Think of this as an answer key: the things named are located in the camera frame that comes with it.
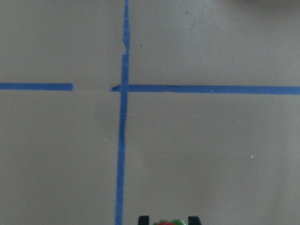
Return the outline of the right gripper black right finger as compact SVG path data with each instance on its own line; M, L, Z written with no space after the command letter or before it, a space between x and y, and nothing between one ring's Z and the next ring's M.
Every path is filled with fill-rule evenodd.
M202 225L198 216L188 216L188 225Z

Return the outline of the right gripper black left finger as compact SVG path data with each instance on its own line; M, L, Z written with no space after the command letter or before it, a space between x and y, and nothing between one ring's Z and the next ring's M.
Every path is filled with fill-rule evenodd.
M150 224L150 219L149 216L139 216L138 218L138 225L149 225Z

